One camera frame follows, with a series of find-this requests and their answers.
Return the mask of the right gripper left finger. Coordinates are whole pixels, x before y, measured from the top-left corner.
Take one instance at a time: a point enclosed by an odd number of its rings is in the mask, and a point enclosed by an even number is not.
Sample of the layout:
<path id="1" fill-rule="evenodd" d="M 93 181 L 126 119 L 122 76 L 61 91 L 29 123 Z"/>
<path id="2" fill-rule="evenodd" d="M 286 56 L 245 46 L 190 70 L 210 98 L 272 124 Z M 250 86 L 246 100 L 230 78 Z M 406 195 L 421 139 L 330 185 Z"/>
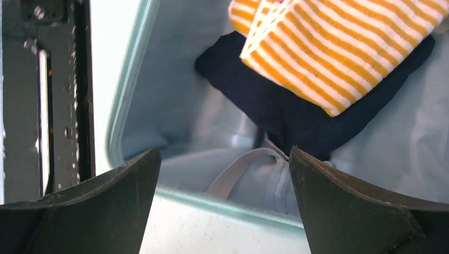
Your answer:
<path id="1" fill-rule="evenodd" d="M 157 149 L 33 202 L 1 206 L 1 253 L 138 253 L 161 165 Z"/>

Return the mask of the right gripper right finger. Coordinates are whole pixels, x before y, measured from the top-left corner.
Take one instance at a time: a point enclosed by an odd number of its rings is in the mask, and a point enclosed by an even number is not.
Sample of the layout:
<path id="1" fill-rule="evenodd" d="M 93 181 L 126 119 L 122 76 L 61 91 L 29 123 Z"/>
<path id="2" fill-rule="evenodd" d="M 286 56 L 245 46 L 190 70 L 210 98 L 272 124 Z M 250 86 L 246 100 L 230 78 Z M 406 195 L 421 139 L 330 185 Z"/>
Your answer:
<path id="1" fill-rule="evenodd" d="M 448 205 L 372 185 L 294 147 L 290 172 L 312 253 L 448 253 Z"/>

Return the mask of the yellow white striped garment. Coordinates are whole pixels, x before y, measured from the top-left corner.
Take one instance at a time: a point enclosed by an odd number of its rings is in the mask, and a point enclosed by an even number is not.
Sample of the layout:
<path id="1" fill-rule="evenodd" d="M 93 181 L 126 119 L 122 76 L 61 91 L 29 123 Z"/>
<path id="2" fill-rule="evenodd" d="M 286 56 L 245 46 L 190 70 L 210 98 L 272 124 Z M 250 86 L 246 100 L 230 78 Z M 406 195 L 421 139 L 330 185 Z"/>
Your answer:
<path id="1" fill-rule="evenodd" d="M 338 116 L 448 16 L 448 1 L 232 1 L 240 60 Z"/>

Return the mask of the light blue ribbed suitcase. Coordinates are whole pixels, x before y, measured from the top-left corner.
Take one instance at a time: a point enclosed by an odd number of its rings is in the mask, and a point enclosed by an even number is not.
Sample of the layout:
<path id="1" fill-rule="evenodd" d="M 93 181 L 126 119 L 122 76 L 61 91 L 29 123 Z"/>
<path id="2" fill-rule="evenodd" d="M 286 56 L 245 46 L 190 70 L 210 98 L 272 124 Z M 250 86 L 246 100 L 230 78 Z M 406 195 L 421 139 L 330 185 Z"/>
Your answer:
<path id="1" fill-rule="evenodd" d="M 111 123 L 110 160 L 117 165 L 159 149 L 159 184 L 170 196 L 208 195 L 263 221 L 297 224 L 290 152 L 194 68 L 221 36 L 237 32 L 231 2 L 146 1 Z M 358 135 L 322 161 L 389 191 L 448 205 L 448 16 L 429 36 L 429 58 Z"/>

